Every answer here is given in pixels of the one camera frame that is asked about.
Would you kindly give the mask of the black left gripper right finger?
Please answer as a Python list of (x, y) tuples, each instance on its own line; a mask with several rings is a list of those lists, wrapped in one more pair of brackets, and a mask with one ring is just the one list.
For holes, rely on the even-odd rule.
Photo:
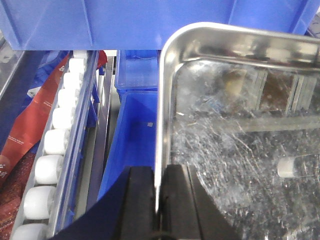
[(240, 239), (201, 185), (192, 166), (166, 167), (160, 191), (160, 215), (165, 239)]

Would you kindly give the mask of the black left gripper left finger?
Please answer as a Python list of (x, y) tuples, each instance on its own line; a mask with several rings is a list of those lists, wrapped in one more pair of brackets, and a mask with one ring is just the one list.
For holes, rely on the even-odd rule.
[(110, 189), (54, 240), (149, 240), (154, 230), (154, 174), (151, 167), (123, 170)]

